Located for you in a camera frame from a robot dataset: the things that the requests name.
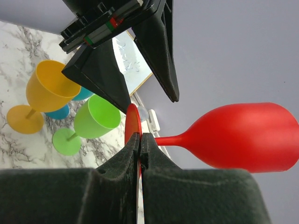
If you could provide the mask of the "red plastic wine glass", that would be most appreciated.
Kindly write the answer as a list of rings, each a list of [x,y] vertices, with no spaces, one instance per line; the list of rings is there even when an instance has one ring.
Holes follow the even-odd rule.
[[[289,170],[299,159],[299,125],[275,103],[241,103],[215,108],[185,132],[157,137],[159,146],[185,148],[214,168],[251,173]]]

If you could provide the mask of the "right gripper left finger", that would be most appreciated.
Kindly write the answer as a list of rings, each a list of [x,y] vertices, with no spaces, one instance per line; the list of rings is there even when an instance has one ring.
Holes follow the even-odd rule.
[[[140,136],[98,168],[3,169],[3,224],[135,224]]]

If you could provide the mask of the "blue plastic wine glass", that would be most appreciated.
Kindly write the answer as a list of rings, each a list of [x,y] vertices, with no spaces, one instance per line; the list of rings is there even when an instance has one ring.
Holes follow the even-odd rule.
[[[81,87],[80,93],[76,97],[74,97],[72,100],[73,101],[85,100],[92,95],[93,95],[93,92],[91,92],[90,90],[88,90],[84,87]],[[61,120],[61,119],[65,119],[69,115],[69,113],[70,113],[69,106],[65,105],[62,108],[60,108],[59,110],[56,110],[53,112],[45,112],[45,115],[52,119]]]

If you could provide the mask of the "yellow plastic wine glass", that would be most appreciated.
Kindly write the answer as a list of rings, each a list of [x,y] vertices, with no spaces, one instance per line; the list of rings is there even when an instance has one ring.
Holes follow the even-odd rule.
[[[17,105],[7,113],[9,126],[22,134],[39,132],[44,125],[43,112],[53,112],[80,93],[81,86],[68,79],[64,64],[54,60],[41,61],[26,86],[28,105]]]

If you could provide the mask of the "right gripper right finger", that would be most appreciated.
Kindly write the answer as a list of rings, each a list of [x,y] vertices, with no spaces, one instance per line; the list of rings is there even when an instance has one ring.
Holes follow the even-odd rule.
[[[253,176],[238,169],[184,170],[142,135],[141,166],[147,224],[269,224]]]

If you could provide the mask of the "green plastic wine glass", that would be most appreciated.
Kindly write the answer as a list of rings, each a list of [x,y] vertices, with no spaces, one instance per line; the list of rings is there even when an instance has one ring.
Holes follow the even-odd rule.
[[[101,137],[117,128],[120,121],[120,111],[94,94],[77,111],[73,121],[74,129],[57,130],[52,137],[52,144],[63,155],[75,155],[81,148],[82,138]]]

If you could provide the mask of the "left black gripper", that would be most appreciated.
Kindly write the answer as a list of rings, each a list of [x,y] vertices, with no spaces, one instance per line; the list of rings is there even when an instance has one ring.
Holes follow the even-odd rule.
[[[131,104],[110,39],[132,28],[139,51],[172,102],[179,101],[173,58],[172,0],[65,0],[76,18],[60,35],[67,54],[62,73],[126,113]]]

